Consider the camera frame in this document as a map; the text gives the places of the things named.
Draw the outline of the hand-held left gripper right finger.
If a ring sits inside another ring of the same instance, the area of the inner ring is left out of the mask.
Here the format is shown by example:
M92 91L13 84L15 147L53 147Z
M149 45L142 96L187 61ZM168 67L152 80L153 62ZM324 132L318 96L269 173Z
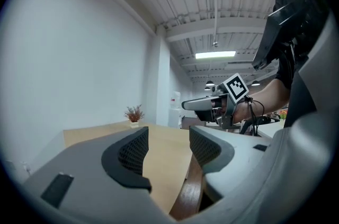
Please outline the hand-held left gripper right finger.
M189 128L190 149L203 172L204 192L218 201L258 165L270 141L203 126Z

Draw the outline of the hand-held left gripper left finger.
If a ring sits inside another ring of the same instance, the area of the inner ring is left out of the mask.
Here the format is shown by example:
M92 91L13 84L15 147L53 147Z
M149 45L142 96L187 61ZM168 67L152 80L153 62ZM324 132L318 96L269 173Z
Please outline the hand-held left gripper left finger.
M74 144L24 188L52 220L168 220L142 175L148 133L141 127Z

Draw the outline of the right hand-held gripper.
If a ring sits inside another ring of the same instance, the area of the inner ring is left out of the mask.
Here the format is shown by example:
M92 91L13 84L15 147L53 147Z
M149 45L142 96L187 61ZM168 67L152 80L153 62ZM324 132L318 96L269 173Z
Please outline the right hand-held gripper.
M234 113L238 103L245 101L248 87L239 73L212 88L212 96L182 102L182 108L195 111L200 121L216 122L222 129L234 126Z

